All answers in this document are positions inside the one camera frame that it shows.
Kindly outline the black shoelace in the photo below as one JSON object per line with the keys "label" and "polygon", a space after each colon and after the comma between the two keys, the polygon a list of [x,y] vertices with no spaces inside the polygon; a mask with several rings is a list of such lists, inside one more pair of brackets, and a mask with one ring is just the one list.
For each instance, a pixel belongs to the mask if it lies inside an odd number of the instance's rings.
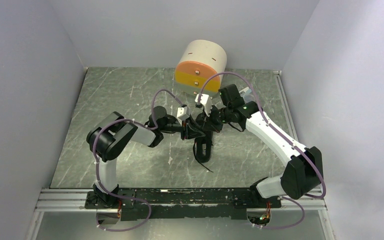
{"label": "black shoelace", "polygon": [[207,163],[211,158],[213,132],[204,131],[203,128],[199,126],[198,123],[193,119],[191,119],[188,124],[194,132],[200,133],[199,137],[194,138],[194,144],[192,147],[194,159],[207,171],[214,173],[211,169],[204,165],[204,163]]}

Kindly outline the black shoe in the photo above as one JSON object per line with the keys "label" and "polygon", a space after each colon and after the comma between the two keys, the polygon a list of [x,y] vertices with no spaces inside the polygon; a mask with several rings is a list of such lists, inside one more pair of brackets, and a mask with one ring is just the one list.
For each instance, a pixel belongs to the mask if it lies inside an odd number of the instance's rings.
{"label": "black shoe", "polygon": [[[201,128],[201,119],[204,116],[203,113],[200,113],[196,117],[196,123]],[[197,137],[194,139],[193,152],[195,159],[201,163],[207,163],[211,158],[212,146],[213,146],[213,132],[204,131],[204,137]]]}

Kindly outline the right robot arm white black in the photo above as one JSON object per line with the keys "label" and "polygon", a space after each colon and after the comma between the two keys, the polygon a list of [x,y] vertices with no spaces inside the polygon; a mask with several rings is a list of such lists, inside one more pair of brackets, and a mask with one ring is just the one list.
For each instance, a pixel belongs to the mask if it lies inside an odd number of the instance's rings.
{"label": "right robot arm white black", "polygon": [[250,186],[250,202],[262,207],[270,197],[288,196],[297,200],[321,184],[323,163],[321,151],[299,143],[279,128],[258,106],[256,100],[249,100],[249,88],[238,91],[230,84],[219,91],[223,108],[216,108],[207,94],[197,94],[195,102],[203,106],[200,117],[203,128],[219,132],[224,124],[237,123],[240,131],[248,131],[264,142],[281,160],[285,169],[282,174],[264,177]]}

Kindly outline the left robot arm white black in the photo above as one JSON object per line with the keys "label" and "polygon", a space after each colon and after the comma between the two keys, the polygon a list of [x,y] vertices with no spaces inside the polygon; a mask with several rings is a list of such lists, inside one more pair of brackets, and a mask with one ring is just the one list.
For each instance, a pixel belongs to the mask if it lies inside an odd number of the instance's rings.
{"label": "left robot arm white black", "polygon": [[106,208],[119,203],[116,159],[129,142],[154,148],[165,134],[174,133],[180,133],[182,140],[194,140],[192,149],[199,163],[210,159],[213,134],[203,131],[193,118],[179,121],[163,106],[154,107],[144,125],[135,124],[116,111],[102,120],[86,137],[90,150],[99,158],[96,163],[99,176],[93,184],[97,200]]}

